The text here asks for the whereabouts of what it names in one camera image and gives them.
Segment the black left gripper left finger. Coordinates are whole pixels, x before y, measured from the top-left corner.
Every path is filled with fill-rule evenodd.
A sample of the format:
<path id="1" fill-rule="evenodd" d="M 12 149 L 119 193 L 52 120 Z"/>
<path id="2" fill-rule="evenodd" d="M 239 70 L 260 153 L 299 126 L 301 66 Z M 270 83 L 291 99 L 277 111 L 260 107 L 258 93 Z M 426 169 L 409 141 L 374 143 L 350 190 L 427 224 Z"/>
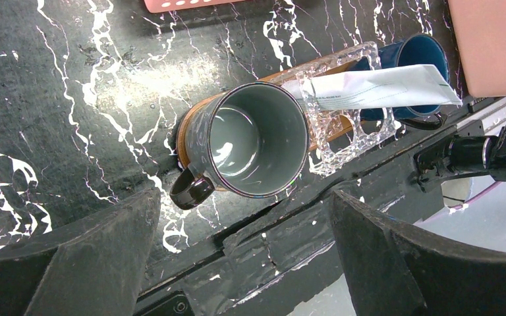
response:
<path id="1" fill-rule="evenodd" d="M 131 315 L 161 211 L 149 188 L 0 250 L 0 315 Z"/>

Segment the dark blue cup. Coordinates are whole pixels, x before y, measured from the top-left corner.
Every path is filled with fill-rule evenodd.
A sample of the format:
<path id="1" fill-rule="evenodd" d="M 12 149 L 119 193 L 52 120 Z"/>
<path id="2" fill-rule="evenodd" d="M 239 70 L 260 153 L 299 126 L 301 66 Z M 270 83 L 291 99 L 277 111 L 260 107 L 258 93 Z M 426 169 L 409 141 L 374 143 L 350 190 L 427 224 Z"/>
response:
<path id="1" fill-rule="evenodd" d="M 382 68 L 430 64 L 449 80 L 449 66 L 442 46 L 431 36 L 416 34 L 378 50 Z M 437 130 L 445 123 L 439 105 L 413 104 L 393 109 L 395 119 L 419 130 Z"/>

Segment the white toothpaste tube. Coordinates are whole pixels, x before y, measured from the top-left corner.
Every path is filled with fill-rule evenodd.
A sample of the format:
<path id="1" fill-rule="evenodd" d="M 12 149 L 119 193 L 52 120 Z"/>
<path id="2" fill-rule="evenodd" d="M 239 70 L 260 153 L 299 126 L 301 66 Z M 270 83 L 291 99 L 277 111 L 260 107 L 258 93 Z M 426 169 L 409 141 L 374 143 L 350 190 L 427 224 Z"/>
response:
<path id="1" fill-rule="evenodd" d="M 282 87 L 302 106 L 314 97 L 323 111 L 463 104 L 434 65 L 346 71 Z"/>

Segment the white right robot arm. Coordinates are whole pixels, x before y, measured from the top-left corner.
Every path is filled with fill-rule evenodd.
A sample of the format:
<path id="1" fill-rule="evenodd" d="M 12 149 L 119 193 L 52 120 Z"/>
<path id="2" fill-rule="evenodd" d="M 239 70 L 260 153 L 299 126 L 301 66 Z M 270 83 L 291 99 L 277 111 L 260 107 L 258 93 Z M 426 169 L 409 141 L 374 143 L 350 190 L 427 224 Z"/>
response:
<path id="1" fill-rule="evenodd" d="M 424 192 L 447 180 L 490 175 L 506 182 L 506 125 L 498 136 L 449 136 L 415 155 Z"/>

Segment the clear plastic dimpled tray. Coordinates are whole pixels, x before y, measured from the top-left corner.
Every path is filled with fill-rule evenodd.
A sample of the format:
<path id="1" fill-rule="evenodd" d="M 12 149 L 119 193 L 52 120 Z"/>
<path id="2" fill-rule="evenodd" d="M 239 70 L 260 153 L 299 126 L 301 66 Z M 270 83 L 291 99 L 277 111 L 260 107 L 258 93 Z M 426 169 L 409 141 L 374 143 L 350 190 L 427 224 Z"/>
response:
<path id="1" fill-rule="evenodd" d="M 264 80 L 279 86 L 290 80 L 299 79 L 303 82 L 307 78 L 348 70 L 363 58 L 369 62 L 372 70 L 381 68 L 378 46 L 375 42 L 368 41 L 277 72 Z M 318 154 L 317 161 L 311 156 L 307 158 L 309 171 L 313 174 L 322 177 L 333 174 L 345 163 L 380 145 L 396 132 L 391 108 L 382 109 L 385 117 L 381 120 L 379 129 L 367 134 L 362 128 L 360 110 L 323 111 L 314 97 L 308 97 L 307 102 L 310 150 Z"/>

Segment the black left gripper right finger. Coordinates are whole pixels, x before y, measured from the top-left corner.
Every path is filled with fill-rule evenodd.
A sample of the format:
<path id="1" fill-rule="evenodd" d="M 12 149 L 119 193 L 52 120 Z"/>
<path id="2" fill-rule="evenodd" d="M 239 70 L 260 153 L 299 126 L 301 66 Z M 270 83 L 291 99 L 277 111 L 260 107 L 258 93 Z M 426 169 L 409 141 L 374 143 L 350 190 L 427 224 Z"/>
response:
<path id="1" fill-rule="evenodd" d="M 342 190 L 327 204 L 357 315 L 506 315 L 506 253 L 372 209 Z"/>

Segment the dark grey cup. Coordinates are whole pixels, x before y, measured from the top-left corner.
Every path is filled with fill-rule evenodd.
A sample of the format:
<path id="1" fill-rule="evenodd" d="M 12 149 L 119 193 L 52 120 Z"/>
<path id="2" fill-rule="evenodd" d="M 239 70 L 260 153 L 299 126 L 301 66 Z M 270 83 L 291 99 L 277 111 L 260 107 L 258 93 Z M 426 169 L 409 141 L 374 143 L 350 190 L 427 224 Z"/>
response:
<path id="1" fill-rule="evenodd" d="M 310 147 L 296 98 L 269 82 L 251 82 L 195 105 L 181 120 L 176 147 L 183 171 L 169 196 L 195 208 L 216 190 L 269 198 L 291 187 Z"/>

